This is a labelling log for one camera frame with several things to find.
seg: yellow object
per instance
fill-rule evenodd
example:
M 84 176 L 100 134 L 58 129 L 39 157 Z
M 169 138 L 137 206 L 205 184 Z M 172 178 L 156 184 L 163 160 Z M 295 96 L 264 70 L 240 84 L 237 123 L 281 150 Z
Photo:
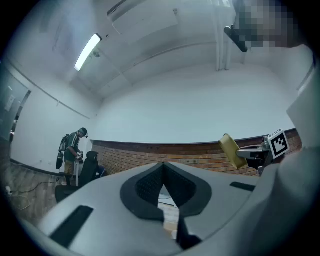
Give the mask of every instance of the yellow object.
M 233 138 L 229 136 L 229 134 L 225 134 L 220 140 L 219 145 L 229 158 L 230 163 L 234 168 L 241 168 L 247 165 L 247 160 L 245 158 L 237 156 L 237 150 L 240 149 L 237 143 Z

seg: black and white square marker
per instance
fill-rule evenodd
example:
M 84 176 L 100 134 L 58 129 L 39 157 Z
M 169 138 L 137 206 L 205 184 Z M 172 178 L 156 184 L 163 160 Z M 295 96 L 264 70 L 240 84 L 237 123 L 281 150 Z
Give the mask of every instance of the black and white square marker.
M 289 151 L 289 144 L 283 130 L 277 130 L 269 135 L 268 142 L 272 151 L 273 159 L 276 159 Z

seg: brown shorts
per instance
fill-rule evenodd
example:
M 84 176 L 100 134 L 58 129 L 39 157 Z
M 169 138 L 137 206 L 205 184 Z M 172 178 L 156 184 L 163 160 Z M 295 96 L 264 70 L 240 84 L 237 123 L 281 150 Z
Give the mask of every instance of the brown shorts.
M 75 162 L 65 160 L 64 173 L 74 175 L 74 170 L 75 170 Z

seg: green shirt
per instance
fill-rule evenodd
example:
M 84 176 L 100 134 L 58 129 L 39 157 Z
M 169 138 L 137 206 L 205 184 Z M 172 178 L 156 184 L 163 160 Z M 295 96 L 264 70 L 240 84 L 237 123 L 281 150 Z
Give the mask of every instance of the green shirt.
M 75 161 L 75 156 L 70 152 L 68 147 L 73 147 L 74 151 L 78 152 L 78 145 L 79 145 L 79 136 L 76 132 L 73 132 L 69 135 L 68 139 L 66 140 L 66 150 L 64 152 L 64 160 L 68 160 L 71 162 Z

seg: floor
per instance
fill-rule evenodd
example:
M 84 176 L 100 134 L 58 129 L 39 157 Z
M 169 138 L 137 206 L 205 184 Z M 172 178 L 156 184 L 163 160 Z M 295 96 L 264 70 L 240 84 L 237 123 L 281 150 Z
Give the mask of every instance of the floor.
M 2 173 L 1 181 L 4 186 L 9 186 L 12 191 L 15 191 L 12 192 L 9 200 L 16 215 L 37 225 L 43 216 L 57 204 L 55 189 L 57 185 L 61 185 L 63 179 L 11 163 Z

